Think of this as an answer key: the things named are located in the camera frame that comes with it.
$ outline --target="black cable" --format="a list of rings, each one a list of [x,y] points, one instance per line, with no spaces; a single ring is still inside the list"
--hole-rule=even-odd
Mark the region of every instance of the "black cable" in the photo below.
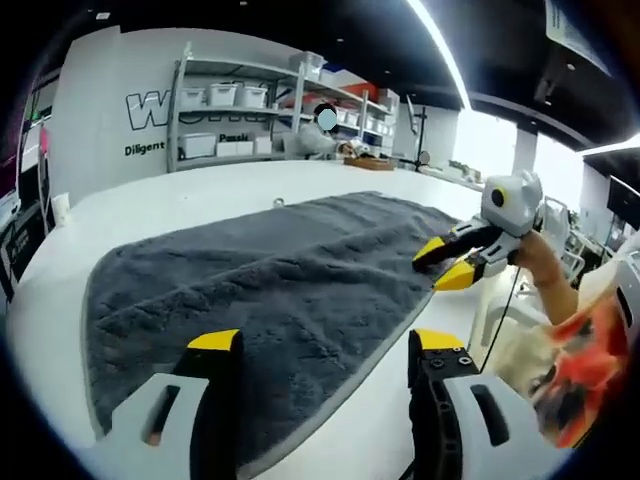
[[[504,317],[507,315],[507,310],[509,310],[509,304],[511,303],[511,297],[513,296],[513,291],[516,289],[516,283],[518,282],[518,277],[520,276],[520,270],[522,270],[522,268],[518,267],[518,270],[516,271],[516,277],[513,279],[513,285],[511,285],[509,298],[507,298],[507,304],[504,306],[502,317],[500,317],[500,323],[498,323],[498,329],[496,330],[496,334],[493,336],[493,340],[491,340],[491,345],[489,345],[487,354],[484,357],[484,361],[482,362],[482,368],[480,368],[480,373],[484,372],[484,369],[487,366],[487,362],[489,361],[489,356],[491,355],[491,351],[493,350],[493,347],[496,344],[496,340],[498,339],[498,334],[500,333],[500,329],[502,328]]]

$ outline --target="gray towel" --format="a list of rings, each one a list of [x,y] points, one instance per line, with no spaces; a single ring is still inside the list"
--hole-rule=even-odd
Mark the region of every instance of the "gray towel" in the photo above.
[[[455,223],[365,192],[112,250],[87,295],[99,423],[108,429],[113,409],[154,373],[170,372],[190,340],[240,328],[238,464],[245,477],[269,468],[331,415],[413,321],[442,266],[420,275],[411,258]]]

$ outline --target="white robot head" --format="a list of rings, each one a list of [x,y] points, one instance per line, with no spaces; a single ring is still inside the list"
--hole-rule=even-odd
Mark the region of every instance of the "white robot head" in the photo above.
[[[487,178],[482,192],[481,216],[514,237],[534,226],[542,201],[542,185],[533,172]]]

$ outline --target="wooden tray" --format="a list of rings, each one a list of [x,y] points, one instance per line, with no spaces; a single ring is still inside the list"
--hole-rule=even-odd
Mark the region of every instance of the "wooden tray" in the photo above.
[[[366,170],[393,170],[394,164],[388,160],[378,158],[345,158],[344,164],[351,167],[364,168]]]

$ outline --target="monitor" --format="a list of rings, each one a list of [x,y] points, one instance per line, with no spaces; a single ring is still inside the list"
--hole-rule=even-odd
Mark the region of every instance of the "monitor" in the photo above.
[[[640,227],[640,193],[611,175],[607,208],[634,229]]]

